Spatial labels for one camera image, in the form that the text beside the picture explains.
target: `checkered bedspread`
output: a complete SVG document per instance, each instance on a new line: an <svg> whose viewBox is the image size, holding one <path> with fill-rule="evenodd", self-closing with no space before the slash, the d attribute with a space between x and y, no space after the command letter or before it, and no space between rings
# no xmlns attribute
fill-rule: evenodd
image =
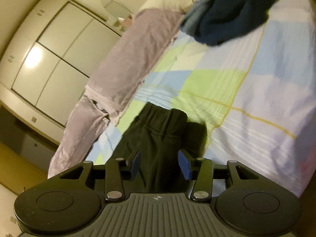
<svg viewBox="0 0 316 237"><path fill-rule="evenodd" d="M265 25L218 47L180 33L87 159L105 163L151 102L207 126L205 158L238 160L299 196L316 168L312 6L310 0L279 0ZM221 188L218 182L214 191Z"/></svg>

